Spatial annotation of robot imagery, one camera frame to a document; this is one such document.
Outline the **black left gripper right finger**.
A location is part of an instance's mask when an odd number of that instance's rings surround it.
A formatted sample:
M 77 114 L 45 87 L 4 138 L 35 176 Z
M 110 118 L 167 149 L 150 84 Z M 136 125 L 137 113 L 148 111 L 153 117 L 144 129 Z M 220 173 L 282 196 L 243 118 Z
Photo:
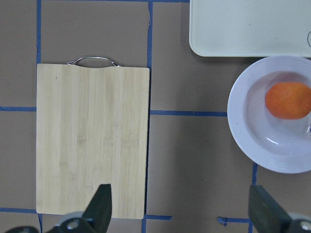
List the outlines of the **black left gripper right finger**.
M 311 218 L 287 213 L 261 186 L 251 185 L 248 216 L 259 233 L 309 233 Z

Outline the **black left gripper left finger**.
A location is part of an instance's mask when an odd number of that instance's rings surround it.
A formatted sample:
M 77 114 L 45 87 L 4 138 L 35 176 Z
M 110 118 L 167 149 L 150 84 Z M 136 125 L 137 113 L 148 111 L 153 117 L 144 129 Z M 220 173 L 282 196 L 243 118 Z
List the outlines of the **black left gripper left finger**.
M 71 217 L 54 226 L 51 233 L 105 233 L 112 216 L 110 184 L 99 185 L 81 217 Z

